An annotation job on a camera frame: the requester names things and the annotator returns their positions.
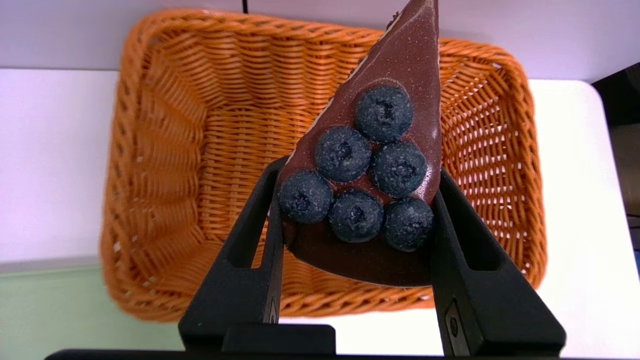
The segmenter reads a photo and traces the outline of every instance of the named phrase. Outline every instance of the white table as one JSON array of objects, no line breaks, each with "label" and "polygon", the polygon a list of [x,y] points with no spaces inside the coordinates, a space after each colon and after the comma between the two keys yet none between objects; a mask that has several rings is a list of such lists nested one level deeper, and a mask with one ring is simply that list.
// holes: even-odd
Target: white table
[{"label": "white table", "polygon": [[[96,265],[116,72],[0,69],[0,272]],[[638,357],[640,283],[597,93],[531,81],[563,356]],[[433,310],[329,323],[343,354],[441,354]]]}]

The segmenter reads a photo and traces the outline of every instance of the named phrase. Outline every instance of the screw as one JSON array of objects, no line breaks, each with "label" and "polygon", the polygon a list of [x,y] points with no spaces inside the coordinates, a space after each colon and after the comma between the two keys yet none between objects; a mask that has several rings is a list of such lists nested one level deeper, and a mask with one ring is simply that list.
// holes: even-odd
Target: screw
[{"label": "screw", "polygon": [[451,330],[451,335],[453,335],[454,338],[458,336],[458,321],[456,318],[449,320],[449,330]]}]

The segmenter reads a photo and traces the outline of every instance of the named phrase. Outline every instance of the chocolate cake slice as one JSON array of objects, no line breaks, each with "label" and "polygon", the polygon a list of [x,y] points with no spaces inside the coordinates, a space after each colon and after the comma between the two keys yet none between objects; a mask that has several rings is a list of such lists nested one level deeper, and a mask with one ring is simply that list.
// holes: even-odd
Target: chocolate cake slice
[{"label": "chocolate cake slice", "polygon": [[430,283],[439,70],[437,1],[411,0],[280,173],[283,237],[298,259],[361,281]]}]

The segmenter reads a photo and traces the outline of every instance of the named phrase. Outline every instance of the blueberry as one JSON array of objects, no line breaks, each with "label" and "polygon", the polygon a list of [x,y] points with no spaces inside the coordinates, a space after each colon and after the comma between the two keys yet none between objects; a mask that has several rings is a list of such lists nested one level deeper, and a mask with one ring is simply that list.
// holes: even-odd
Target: blueberry
[{"label": "blueberry", "polygon": [[333,202],[329,182],[313,170],[301,170],[280,187],[280,208],[295,222],[314,224],[322,221]]},{"label": "blueberry", "polygon": [[389,204],[382,234],[389,246],[412,252],[424,244],[433,227],[433,211],[420,199],[407,197]]},{"label": "blueberry", "polygon": [[413,120],[409,95],[393,86],[378,86],[360,96],[356,105],[356,128],[379,143],[400,139]]},{"label": "blueberry", "polygon": [[320,174],[346,183],[367,171],[371,145],[356,129],[337,126],[320,136],[315,155]]},{"label": "blueberry", "polygon": [[391,197],[405,197],[416,190],[427,173],[427,160],[413,142],[382,147],[371,164],[371,181]]},{"label": "blueberry", "polygon": [[338,239],[362,243],[380,232],[383,216],[376,198],[362,190],[349,189],[336,197],[329,211],[329,224]]}]

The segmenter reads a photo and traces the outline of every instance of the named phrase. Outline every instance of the orange wicker basket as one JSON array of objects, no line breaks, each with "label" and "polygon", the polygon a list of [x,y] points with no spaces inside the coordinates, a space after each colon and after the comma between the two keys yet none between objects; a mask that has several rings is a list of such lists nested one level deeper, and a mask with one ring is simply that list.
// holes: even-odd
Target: orange wicker basket
[{"label": "orange wicker basket", "polygon": [[[101,240],[115,302],[177,321],[264,167],[290,154],[381,32],[201,10],[144,18],[124,47]],[[532,97],[504,50],[441,39],[443,163],[522,269],[547,264]],[[261,257],[260,249],[256,256]],[[287,253],[283,316],[433,305]]]}]

